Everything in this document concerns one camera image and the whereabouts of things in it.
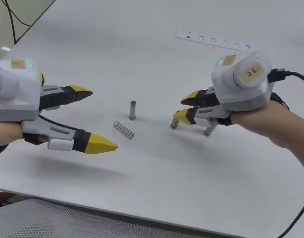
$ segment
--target yellow fingertip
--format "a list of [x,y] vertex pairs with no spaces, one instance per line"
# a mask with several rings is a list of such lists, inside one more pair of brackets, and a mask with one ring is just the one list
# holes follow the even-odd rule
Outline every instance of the yellow fingertip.
[[72,89],[74,89],[76,92],[80,92],[80,91],[87,91],[87,92],[92,92],[91,90],[87,89],[87,88],[83,88],[80,86],[76,86],[76,85],[70,85],[70,87]]
[[42,74],[41,71],[40,71],[39,73],[40,73],[40,85],[41,85],[41,87],[42,87],[43,84],[44,84],[44,77],[43,77],[43,74]]
[[188,109],[183,109],[181,111],[178,111],[173,115],[173,117],[179,121],[182,121],[183,123],[185,123],[187,125],[191,125],[190,121],[186,117],[187,111],[188,111]]
[[187,97],[183,98],[182,101],[189,99],[189,98],[194,98],[196,97],[196,95],[198,94],[199,90],[192,92],[191,94],[189,94]]
[[118,146],[108,139],[104,138],[103,136],[96,135],[91,133],[91,136],[89,137],[85,154],[99,154],[109,151],[114,151],[118,148]]

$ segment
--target gray plastic part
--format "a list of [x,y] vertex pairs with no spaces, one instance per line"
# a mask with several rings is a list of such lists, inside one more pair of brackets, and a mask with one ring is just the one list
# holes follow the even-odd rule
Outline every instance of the gray plastic part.
[[[56,85],[44,85],[41,88],[41,96],[63,92],[63,90]],[[46,109],[47,111],[58,109],[58,107],[52,107]],[[2,110],[0,109],[0,121],[22,121],[22,120],[34,120],[38,117],[39,110]]]
[[250,100],[234,103],[222,103],[221,106],[224,110],[232,112],[252,111],[258,109],[270,101],[273,86],[274,83],[269,83],[264,94]]
[[207,89],[206,94],[212,94],[212,93],[215,93],[215,89],[213,88],[213,86]]
[[195,118],[210,119],[210,118],[227,118],[230,116],[230,112],[225,111],[221,105],[217,105],[211,108],[198,108],[195,114]]
[[41,117],[35,120],[23,120],[21,125],[24,133],[45,135],[49,138],[49,141],[51,139],[72,141],[76,132],[73,129],[53,124]]
[[41,96],[45,96],[47,94],[52,94],[52,93],[62,93],[62,92],[64,91],[56,85],[44,85],[41,88]]
[[0,109],[0,121],[34,120],[38,117],[39,110],[2,110]]
[[59,108],[60,108],[60,106],[45,108],[45,111],[52,111],[52,110],[56,110],[56,109],[59,109]]
[[[53,94],[53,93],[62,93],[62,92],[64,92],[64,91],[56,85],[44,85],[41,88],[41,96],[45,96],[47,94]],[[52,111],[52,110],[56,110],[59,108],[60,108],[60,106],[56,106],[56,107],[46,108],[45,110]]]

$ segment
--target floor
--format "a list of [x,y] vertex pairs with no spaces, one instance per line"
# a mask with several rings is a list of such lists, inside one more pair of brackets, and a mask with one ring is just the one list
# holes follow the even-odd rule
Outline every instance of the floor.
[[[0,0],[0,59],[2,59],[14,45],[10,16],[7,8],[1,1],[5,0]],[[53,1],[54,0],[7,0],[10,9],[27,25],[31,25]],[[19,38],[29,27],[20,23],[14,16],[13,21],[16,38]]]

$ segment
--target metal spring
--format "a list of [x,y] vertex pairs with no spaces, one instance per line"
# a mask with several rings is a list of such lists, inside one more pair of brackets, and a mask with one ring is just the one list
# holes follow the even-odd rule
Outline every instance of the metal spring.
[[173,118],[173,121],[172,121],[172,123],[171,123],[171,128],[172,128],[173,130],[175,130],[176,127],[178,126],[178,123],[179,123],[179,122],[180,122],[179,120]]
[[203,132],[205,136],[210,136],[212,132],[216,129],[216,125],[207,127],[207,129]]
[[125,127],[123,124],[121,124],[120,121],[116,120],[113,124],[113,126],[119,130],[122,134],[127,136],[130,140],[134,137],[134,133],[129,130],[127,127]]

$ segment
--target metal grating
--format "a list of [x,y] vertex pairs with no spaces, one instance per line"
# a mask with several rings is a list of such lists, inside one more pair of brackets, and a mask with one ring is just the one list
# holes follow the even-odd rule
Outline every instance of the metal grating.
[[0,238],[201,237],[204,236],[128,223],[33,198],[0,208]]

